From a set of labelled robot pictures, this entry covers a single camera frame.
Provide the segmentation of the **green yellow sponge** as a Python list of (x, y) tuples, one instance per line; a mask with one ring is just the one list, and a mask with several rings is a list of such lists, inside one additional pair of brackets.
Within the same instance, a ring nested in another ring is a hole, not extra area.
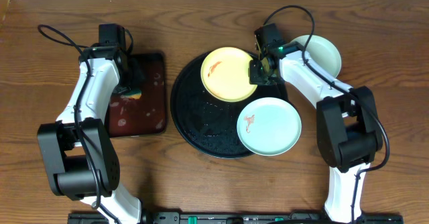
[(131, 89), (129, 92), (122, 95), (123, 98), (138, 100), (141, 98), (141, 90), (139, 88)]

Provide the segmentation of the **yellow plate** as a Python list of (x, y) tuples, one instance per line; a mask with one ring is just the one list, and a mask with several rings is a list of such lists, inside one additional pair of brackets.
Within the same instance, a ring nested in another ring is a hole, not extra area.
[(250, 54), (234, 47), (218, 48), (202, 61), (200, 77), (205, 89), (216, 99), (239, 102), (257, 89), (249, 80)]

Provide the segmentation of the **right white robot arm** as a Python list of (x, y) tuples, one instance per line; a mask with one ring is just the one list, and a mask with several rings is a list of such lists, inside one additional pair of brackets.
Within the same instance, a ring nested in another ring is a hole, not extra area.
[(326, 71), (303, 46), (280, 46), (249, 63), (253, 85), (288, 82), (316, 109), (317, 145), (330, 167), (329, 219), (351, 223), (361, 216), (363, 178), (385, 166), (372, 166), (375, 154), (389, 141), (367, 87), (353, 88)]

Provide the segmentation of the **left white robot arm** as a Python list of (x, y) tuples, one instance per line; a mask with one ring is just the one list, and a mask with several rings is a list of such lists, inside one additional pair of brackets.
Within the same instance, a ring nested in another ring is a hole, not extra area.
[(79, 68), (66, 108), (37, 134), (50, 189), (90, 205), (110, 223), (141, 223), (142, 203), (120, 181), (119, 159), (105, 128), (111, 95), (128, 73), (127, 53), (121, 46), (87, 48)]

